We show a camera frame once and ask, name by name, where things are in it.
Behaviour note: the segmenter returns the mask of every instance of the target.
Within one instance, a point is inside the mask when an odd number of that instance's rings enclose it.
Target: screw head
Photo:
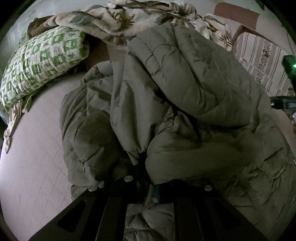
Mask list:
[[[132,176],[125,176],[125,177],[124,177],[124,180],[125,180],[126,182],[131,182],[131,181],[133,180],[133,177],[132,177]]]
[[[89,190],[90,192],[94,192],[94,191],[96,191],[97,189],[98,189],[98,185],[96,185],[96,184],[90,185],[89,188],[88,188],[88,190]]]
[[[209,192],[209,191],[212,191],[213,188],[210,185],[204,185],[204,190]]]

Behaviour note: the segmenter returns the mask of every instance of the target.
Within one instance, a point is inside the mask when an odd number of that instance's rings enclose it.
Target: jacket zipper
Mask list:
[[[259,205],[259,203],[257,201],[257,198],[255,197],[255,194],[253,193],[252,189],[248,186],[248,184],[244,180],[241,180],[241,181],[245,185],[245,191],[250,196],[250,198],[252,200],[252,203],[255,206],[255,209],[259,212],[259,214],[258,214],[259,220],[263,221],[264,225],[266,225],[266,221],[265,221],[265,217],[264,217],[264,212],[263,212],[262,208],[260,207],[260,205]]]

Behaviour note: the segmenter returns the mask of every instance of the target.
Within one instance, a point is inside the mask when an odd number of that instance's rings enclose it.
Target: wire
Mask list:
[[[292,54],[293,54],[294,57],[295,57],[295,54],[294,54],[294,52],[293,52],[293,49],[292,49],[292,46],[291,46],[291,43],[290,43],[289,33],[288,33],[288,31],[287,31],[287,38],[288,38],[288,42],[289,42],[289,45],[290,45],[290,49],[292,50]]]

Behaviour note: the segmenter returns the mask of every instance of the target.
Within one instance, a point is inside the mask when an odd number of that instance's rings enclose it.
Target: mattress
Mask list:
[[[36,99],[0,161],[0,200],[4,219],[19,241],[27,241],[71,203],[63,160],[60,105],[85,72],[59,80]]]

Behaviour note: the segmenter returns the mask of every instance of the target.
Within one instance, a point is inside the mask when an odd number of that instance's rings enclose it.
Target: leaf print fabric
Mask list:
[[[55,15],[44,27],[65,26],[84,31],[106,43],[127,46],[140,31],[164,23],[194,28],[205,38],[231,51],[231,32],[218,16],[200,16],[190,3],[114,0],[108,8],[90,5]]]

